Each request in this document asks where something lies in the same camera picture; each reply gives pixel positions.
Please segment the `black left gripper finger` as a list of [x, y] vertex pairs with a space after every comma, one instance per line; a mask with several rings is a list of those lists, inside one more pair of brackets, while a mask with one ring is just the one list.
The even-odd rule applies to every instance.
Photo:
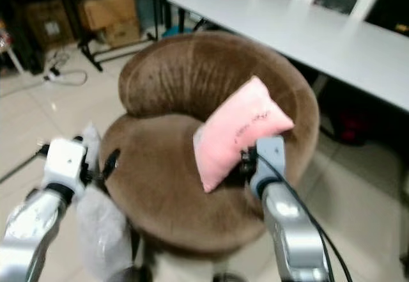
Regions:
[[115, 148], [115, 150], [111, 151], [111, 153], [105, 160], [104, 168], [102, 169], [103, 178], [109, 178], [115, 168], [117, 168], [117, 165], [119, 164], [120, 153], [121, 150], [119, 148]]

